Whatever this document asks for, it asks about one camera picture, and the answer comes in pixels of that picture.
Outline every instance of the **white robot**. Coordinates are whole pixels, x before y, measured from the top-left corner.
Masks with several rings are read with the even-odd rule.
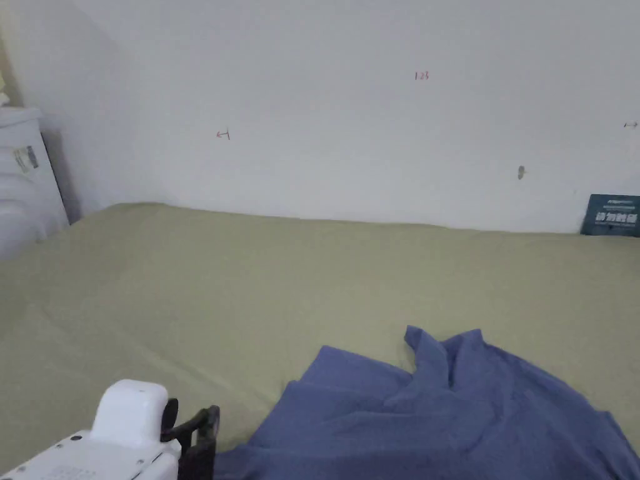
[[[162,385],[120,380],[102,396],[91,430],[60,440],[0,478],[211,480],[220,409],[202,409],[174,426],[177,415],[178,400]]]

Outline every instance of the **white cabinet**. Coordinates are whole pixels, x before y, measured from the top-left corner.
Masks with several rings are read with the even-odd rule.
[[[35,108],[0,108],[0,261],[69,225],[41,116]]]

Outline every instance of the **dark blue sign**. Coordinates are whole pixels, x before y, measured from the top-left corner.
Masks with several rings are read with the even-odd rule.
[[[640,237],[640,196],[591,195],[582,235]]]

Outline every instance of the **green bed sheet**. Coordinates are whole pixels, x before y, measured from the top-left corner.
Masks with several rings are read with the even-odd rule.
[[[409,371],[408,324],[481,328],[640,446],[640,241],[117,205],[0,264],[0,471],[162,383],[246,440],[323,344]]]

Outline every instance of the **sticker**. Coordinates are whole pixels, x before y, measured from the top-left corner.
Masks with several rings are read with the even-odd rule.
[[[15,162],[25,174],[40,166],[31,146],[16,148],[13,151],[13,158],[15,158]]]

